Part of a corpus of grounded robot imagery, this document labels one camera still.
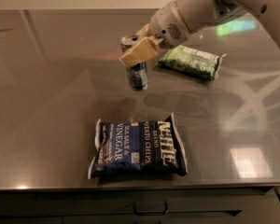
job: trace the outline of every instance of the black vent on robot arm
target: black vent on robot arm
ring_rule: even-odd
[[[181,33],[180,33],[178,27],[174,23],[170,23],[168,25],[168,32],[169,32],[171,38],[173,38],[174,40],[178,40],[181,36]]]

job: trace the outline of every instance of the screw hole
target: screw hole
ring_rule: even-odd
[[[266,12],[266,10],[267,10],[267,6],[266,5],[263,5],[262,7],[261,7],[261,14],[263,14],[263,13],[265,13]]]

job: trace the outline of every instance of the gray counter surface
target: gray counter surface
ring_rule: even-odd
[[[227,53],[216,81],[161,69],[159,56],[147,63],[148,90],[132,91],[119,41],[152,12],[0,11],[0,29],[13,29],[0,35],[0,190],[280,185],[279,48],[245,15],[186,43]],[[98,119],[172,112],[186,176],[87,178]]]

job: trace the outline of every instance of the robotic arm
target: robotic arm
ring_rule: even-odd
[[[138,34],[139,42],[121,57],[126,65],[175,47],[205,26],[214,26],[251,13],[280,48],[280,0],[174,0],[159,9]]]

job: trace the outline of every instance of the silver can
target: silver can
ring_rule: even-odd
[[[138,35],[126,35],[120,40],[122,52],[131,48],[137,43]],[[137,63],[131,67],[126,67],[130,87],[135,91],[146,90],[148,87],[147,80],[147,63]]]

